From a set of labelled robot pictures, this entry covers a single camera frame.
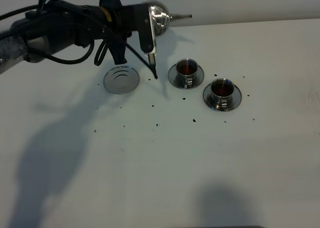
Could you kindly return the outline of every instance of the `coffee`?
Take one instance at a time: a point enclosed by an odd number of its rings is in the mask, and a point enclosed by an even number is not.
[[[180,74],[188,76],[194,74],[197,71],[197,68],[194,65],[184,64],[177,67],[176,70]]]
[[[234,87],[229,83],[226,83],[226,84],[218,83],[218,84],[212,85],[211,90],[215,95],[219,97],[227,97],[227,96],[230,96],[232,92],[234,92]]]

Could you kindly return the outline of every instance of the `black wire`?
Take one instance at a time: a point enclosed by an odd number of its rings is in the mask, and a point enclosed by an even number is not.
[[[100,66],[102,61],[104,60],[107,50],[109,48],[110,42],[108,40],[103,40],[95,54],[94,57],[94,64],[96,66]]]
[[[60,64],[66,64],[66,65],[75,65],[75,64],[79,64],[81,62],[84,62],[86,59],[88,59],[88,57],[91,55],[92,51],[94,50],[95,47],[95,40],[92,38],[92,36],[90,35],[89,31],[87,30],[87,28],[85,28],[82,25],[76,24],[76,23],[62,23],[59,24],[58,26],[66,26],[68,25],[68,28],[76,28],[76,29],[82,29],[85,30],[88,35],[90,36],[90,47],[89,50],[86,52],[86,54],[84,56],[82,56],[79,59],[74,59],[74,60],[66,60],[66,59],[60,59],[57,58],[55,56],[52,56],[50,54],[47,54],[41,50],[35,49],[35,48],[29,48],[28,51],[30,53],[36,54],[38,56],[47,58],[48,60],[60,63]]]
[[[0,33],[0,40],[8,38],[8,37],[12,37],[12,36],[16,36],[16,35],[20,35],[21,33],[23,33],[26,29],[37,25],[37,23],[41,22],[43,19],[45,19],[46,16],[41,16],[37,19],[34,20],[30,20],[27,21],[25,23],[22,24],[18,24],[15,27],[12,27],[10,30],[5,31],[3,33]]]
[[[27,7],[23,7],[23,8],[20,8],[20,9],[16,9],[16,10],[10,11],[10,12],[8,12],[6,14],[0,15],[0,21],[2,21],[4,19],[7,19],[9,17],[13,17],[13,16],[18,15],[18,14],[23,13],[23,12],[34,10],[37,7],[38,7],[38,5],[34,4],[34,5],[30,5],[30,6],[27,6]]]
[[[141,57],[141,55],[139,55],[138,52],[136,52],[135,49],[133,49],[133,48],[131,47],[131,45],[129,45],[128,43],[126,43],[125,46],[126,46],[133,54],[135,54],[135,56],[136,56],[140,61],[142,61],[142,63],[145,64],[146,67],[148,67],[148,68],[152,71],[152,73],[153,73],[153,75],[154,75],[154,78],[158,79],[156,69],[153,68],[153,67],[151,67],[151,66],[148,64],[148,62],[146,62],[145,59],[143,59],[143,58]]]
[[[150,65],[148,64],[148,62],[146,62],[145,59],[143,59],[143,58],[141,57],[141,55],[139,55],[138,52],[136,52],[135,49],[132,48],[131,45],[129,45],[128,43],[126,43],[125,46],[126,46],[130,51],[132,51],[132,53],[135,54],[135,56],[138,57],[138,59],[139,59],[140,61],[142,61],[143,64],[146,65],[146,67],[148,67],[148,68],[151,70]]]

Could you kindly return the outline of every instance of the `white table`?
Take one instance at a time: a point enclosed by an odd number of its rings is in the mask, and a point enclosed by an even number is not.
[[[109,52],[0,76],[1,228],[320,226],[320,19],[170,29],[159,80],[126,58],[140,74],[127,95],[103,86]],[[200,87],[169,83],[182,58],[204,69]],[[215,78],[240,88],[236,110],[203,102]]]

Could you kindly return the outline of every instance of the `metal saucer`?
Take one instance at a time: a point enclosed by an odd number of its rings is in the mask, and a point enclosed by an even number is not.
[[[226,101],[226,103],[219,102],[212,98],[212,83],[208,84],[203,91],[203,100],[208,107],[217,112],[229,112],[237,108],[242,101],[242,94],[239,88],[234,85],[233,93],[231,94],[232,99]]]
[[[184,82],[179,78],[176,65],[177,64],[174,64],[168,72],[168,79],[174,87],[182,90],[193,89],[200,86],[204,81],[205,73],[200,65],[197,67],[197,71],[194,74],[192,82]]]
[[[111,93],[123,95],[132,92],[140,82],[139,74],[130,66],[117,66],[104,76],[104,87]]]

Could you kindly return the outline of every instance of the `round metal lid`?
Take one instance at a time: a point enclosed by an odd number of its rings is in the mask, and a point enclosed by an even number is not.
[[[117,66],[109,70],[104,77],[105,88],[113,94],[127,94],[139,85],[140,77],[130,66]]]

